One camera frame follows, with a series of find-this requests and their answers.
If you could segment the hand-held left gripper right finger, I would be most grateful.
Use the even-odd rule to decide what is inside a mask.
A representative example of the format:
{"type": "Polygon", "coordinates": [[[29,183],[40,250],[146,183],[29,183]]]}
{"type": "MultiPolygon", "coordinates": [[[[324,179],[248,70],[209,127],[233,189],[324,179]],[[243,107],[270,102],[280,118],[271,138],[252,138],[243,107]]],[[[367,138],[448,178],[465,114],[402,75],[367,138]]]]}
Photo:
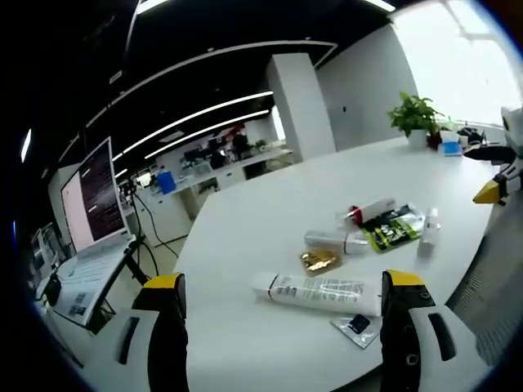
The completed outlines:
{"type": "Polygon", "coordinates": [[[381,391],[472,391],[489,373],[469,327],[416,275],[382,273],[381,391]]]}

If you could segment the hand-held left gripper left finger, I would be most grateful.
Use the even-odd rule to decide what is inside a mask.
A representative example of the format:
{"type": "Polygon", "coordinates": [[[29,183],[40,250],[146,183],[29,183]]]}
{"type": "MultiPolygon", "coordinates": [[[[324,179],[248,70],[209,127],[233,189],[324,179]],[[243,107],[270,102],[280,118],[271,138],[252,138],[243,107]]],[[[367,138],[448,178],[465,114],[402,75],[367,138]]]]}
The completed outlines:
{"type": "Polygon", "coordinates": [[[98,332],[83,365],[93,391],[187,391],[186,282],[152,278],[98,332]]]}

